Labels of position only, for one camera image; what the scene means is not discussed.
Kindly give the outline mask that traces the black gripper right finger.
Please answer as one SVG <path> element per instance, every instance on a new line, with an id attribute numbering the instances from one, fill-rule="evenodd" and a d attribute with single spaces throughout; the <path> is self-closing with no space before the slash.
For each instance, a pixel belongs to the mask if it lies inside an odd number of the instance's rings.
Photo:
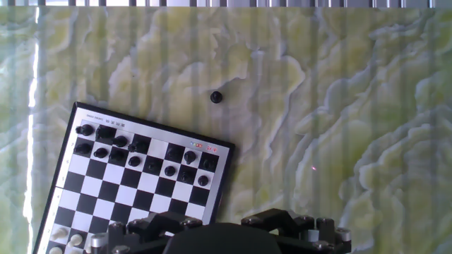
<path id="1" fill-rule="evenodd" d="M 329 217 L 312 217 L 292 210 L 271 208 L 241 219 L 242 226 L 271 233 L 282 254 L 348 254 L 352 252 L 349 229 L 337 227 Z"/>

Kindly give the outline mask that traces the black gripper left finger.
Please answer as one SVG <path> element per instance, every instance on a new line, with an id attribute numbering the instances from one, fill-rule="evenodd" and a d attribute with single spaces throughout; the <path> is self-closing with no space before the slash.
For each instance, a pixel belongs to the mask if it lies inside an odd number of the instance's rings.
<path id="1" fill-rule="evenodd" d="M 164 252 L 170 237 L 203 225 L 200 219 L 175 212 L 151 212 L 147 217 L 128 223 L 113 222 L 105 233 L 90 239 L 92 254 L 160 254 Z"/>

